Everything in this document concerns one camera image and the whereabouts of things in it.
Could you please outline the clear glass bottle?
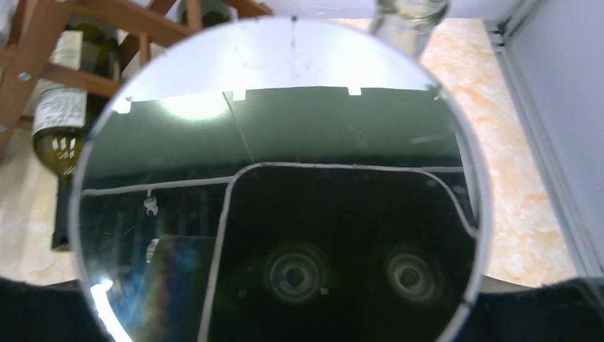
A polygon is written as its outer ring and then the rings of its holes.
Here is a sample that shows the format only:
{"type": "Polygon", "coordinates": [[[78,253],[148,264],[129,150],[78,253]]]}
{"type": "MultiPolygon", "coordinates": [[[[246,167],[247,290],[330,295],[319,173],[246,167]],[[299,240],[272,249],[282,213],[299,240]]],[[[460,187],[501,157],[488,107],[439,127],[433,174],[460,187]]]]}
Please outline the clear glass bottle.
{"type": "Polygon", "coordinates": [[[369,33],[418,59],[448,9],[448,0],[377,0],[369,33]]]}

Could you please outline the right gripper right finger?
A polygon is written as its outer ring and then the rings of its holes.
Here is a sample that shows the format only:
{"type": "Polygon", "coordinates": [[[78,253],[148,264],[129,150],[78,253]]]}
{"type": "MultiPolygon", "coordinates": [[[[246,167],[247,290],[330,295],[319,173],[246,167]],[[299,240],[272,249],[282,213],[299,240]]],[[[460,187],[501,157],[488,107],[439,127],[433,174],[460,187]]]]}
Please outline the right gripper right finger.
{"type": "Polygon", "coordinates": [[[603,278],[482,293],[456,341],[602,341],[603,278]]]}

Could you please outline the blue square glass bottle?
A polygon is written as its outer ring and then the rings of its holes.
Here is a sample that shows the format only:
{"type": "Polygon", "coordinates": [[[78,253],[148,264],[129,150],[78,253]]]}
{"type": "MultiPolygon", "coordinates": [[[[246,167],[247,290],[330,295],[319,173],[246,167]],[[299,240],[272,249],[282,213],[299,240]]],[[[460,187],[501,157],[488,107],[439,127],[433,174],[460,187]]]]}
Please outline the blue square glass bottle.
{"type": "Polygon", "coordinates": [[[493,213],[429,71],[291,16],[215,26],[133,77],[83,146],[69,227],[109,341],[460,341],[493,213]]]}

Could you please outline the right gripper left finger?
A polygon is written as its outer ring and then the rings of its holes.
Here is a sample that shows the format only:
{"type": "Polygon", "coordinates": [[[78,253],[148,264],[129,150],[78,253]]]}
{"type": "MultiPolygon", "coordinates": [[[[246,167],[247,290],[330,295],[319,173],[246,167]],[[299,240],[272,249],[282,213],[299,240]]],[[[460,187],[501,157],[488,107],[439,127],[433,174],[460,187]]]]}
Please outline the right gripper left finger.
{"type": "Polygon", "coordinates": [[[110,341],[76,279],[38,286],[1,278],[2,341],[110,341]]]}

